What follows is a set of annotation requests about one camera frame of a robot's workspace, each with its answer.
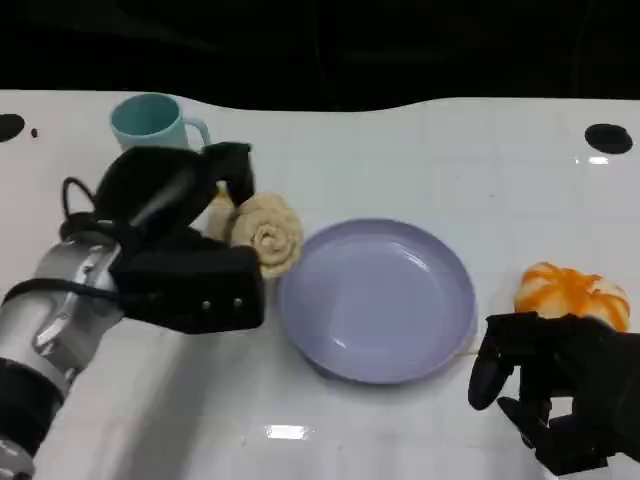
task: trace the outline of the plate rim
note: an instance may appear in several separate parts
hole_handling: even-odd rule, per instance
[[[325,363],[313,358],[311,355],[309,355],[304,348],[301,347],[300,343],[296,340],[295,336],[291,334],[288,324],[289,322],[285,319],[286,314],[285,314],[285,310],[283,309],[283,304],[285,301],[285,296],[286,296],[286,291],[289,285],[289,282],[291,281],[290,279],[294,276],[295,271],[299,268],[300,263],[303,261],[304,255],[305,255],[305,245],[309,245],[312,242],[313,243],[317,243],[322,237],[325,237],[327,235],[329,235],[329,233],[332,230],[336,230],[340,227],[344,227],[345,225],[353,225],[353,224],[357,224],[357,223],[368,223],[368,224],[396,224],[402,228],[409,228],[412,230],[417,231],[419,234],[421,235],[426,235],[427,237],[431,237],[435,242],[439,243],[442,247],[444,247],[444,249],[449,253],[449,255],[458,262],[459,267],[460,267],[460,271],[462,272],[464,278],[466,279],[466,281],[469,284],[469,288],[470,288],[470,300],[471,300],[471,312],[470,312],[470,317],[471,320],[469,322],[469,325],[466,329],[466,331],[461,335],[460,337],[460,341],[454,346],[454,348],[451,349],[451,351],[447,354],[444,355],[443,358],[441,360],[439,360],[438,362],[434,363],[433,366],[431,366],[428,371],[422,372],[420,374],[407,374],[405,376],[398,376],[397,379],[394,380],[363,380],[362,378],[356,378],[352,375],[348,375],[348,374],[343,374],[340,372],[335,371],[333,368],[328,367]],[[302,255],[300,257],[300,260],[298,262],[296,262],[296,264],[293,266],[293,268],[291,268],[291,270],[289,272],[287,272],[286,275],[284,275],[281,279],[281,281],[278,284],[278,292],[277,292],[277,300],[278,300],[278,312],[279,312],[279,316],[280,316],[280,320],[283,326],[283,330],[285,332],[285,335],[287,336],[287,338],[289,339],[289,341],[295,346],[296,350],[298,350],[308,361],[310,361],[314,366],[321,368],[322,370],[325,370],[327,372],[329,372],[332,375],[335,375],[338,378],[343,378],[346,380],[350,380],[350,381],[355,381],[358,383],[363,383],[363,384],[369,384],[369,385],[398,385],[398,384],[403,384],[403,383],[408,383],[408,382],[412,382],[412,381],[416,381],[416,380],[420,380],[420,379],[425,379],[430,377],[431,375],[437,373],[438,371],[440,371],[442,368],[444,368],[446,365],[448,365],[457,355],[459,355],[464,349],[465,347],[470,346],[470,344],[472,343],[473,340],[473,336],[475,335],[475,333],[478,330],[478,303],[477,303],[477,295],[476,295],[476,291],[475,291],[475,286],[473,284],[473,281],[471,280],[471,275],[469,274],[469,271],[467,270],[467,268],[464,265],[464,262],[462,261],[462,259],[456,254],[456,252],[449,247],[449,245],[447,245],[445,242],[443,242],[438,236],[434,235],[433,233],[425,230],[424,228],[421,228],[413,223],[409,223],[409,222],[405,222],[405,221],[401,221],[401,220],[396,220],[393,218],[385,218],[385,217],[365,217],[365,218],[355,218],[355,219],[351,219],[351,220],[343,220],[343,221],[339,221],[336,223],[332,223],[330,225],[327,225],[326,227],[323,227],[321,229],[319,229],[318,231],[314,232],[309,238],[307,238],[307,240],[304,242],[303,246],[302,246]]]

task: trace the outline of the teal mug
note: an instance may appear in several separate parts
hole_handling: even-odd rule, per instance
[[[178,102],[161,93],[133,96],[111,112],[111,130],[122,150],[136,145],[189,149],[186,125],[198,129],[204,145],[211,144],[205,123],[185,117]]]

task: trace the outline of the purple plate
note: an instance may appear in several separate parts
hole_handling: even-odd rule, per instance
[[[433,235],[354,220],[311,237],[282,279],[291,341],[314,363],[366,383],[400,383],[445,365],[475,333],[473,285]]]

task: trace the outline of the mug handle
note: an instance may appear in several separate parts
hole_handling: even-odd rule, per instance
[[[207,124],[204,123],[199,118],[195,117],[185,117],[184,119],[185,125],[191,125],[192,127],[196,127],[202,136],[202,141],[204,142],[204,146],[211,145],[211,136],[209,135],[209,129],[207,128]]]

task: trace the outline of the black background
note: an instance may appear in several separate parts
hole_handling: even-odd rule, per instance
[[[640,98],[622,0],[5,0],[0,88],[254,109],[453,96]]]

